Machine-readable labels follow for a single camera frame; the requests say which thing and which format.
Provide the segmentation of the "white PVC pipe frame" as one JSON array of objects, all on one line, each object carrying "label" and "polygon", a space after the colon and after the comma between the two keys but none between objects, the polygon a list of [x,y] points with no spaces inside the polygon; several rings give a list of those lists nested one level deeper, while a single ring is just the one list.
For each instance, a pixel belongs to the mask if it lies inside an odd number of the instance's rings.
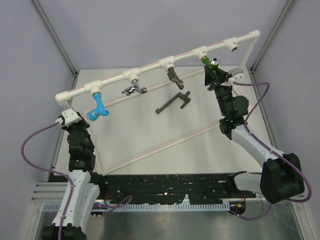
[{"label": "white PVC pipe frame", "polygon": [[[204,86],[202,67],[178,67],[190,103],[183,109],[177,92],[158,62],[137,68],[89,69],[79,74],[77,88],[58,93],[56,101],[83,117],[97,104],[91,89],[99,90],[108,116],[89,122],[95,146],[94,171],[102,175],[200,174],[259,172],[261,166],[219,129],[221,113],[215,94]],[[147,92],[129,96],[122,91],[138,80]]]}]

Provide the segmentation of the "green plastic faucet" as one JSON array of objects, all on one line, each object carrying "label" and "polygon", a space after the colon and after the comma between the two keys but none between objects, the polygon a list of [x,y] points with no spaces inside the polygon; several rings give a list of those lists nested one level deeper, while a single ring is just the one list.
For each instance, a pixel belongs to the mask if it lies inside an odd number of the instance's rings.
[{"label": "green plastic faucet", "polygon": [[212,76],[218,76],[219,75],[219,65],[220,61],[217,57],[214,57],[212,59],[209,59],[208,56],[204,56],[201,59],[202,63],[208,68],[209,74]]}]

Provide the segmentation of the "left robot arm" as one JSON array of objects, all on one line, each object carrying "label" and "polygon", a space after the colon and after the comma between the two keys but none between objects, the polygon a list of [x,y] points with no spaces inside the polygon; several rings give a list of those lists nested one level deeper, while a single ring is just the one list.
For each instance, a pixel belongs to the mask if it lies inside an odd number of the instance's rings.
[{"label": "left robot arm", "polygon": [[107,187],[102,175],[94,172],[95,146],[88,132],[90,125],[72,108],[57,120],[68,133],[68,184],[59,210],[50,226],[43,227],[43,240],[85,240],[88,220],[96,199],[102,199]]}]

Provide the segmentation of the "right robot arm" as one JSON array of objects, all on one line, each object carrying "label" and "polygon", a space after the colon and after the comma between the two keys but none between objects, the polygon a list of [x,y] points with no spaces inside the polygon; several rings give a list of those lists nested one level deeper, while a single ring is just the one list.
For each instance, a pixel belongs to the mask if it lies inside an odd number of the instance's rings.
[{"label": "right robot arm", "polygon": [[233,95],[233,86],[243,77],[240,72],[226,72],[218,67],[204,66],[204,85],[214,91],[222,115],[219,128],[222,134],[245,149],[261,166],[261,173],[240,172],[226,185],[231,197],[244,191],[261,194],[276,204],[305,191],[300,159],[294,153],[284,152],[260,140],[249,128],[249,100],[243,95]]}]

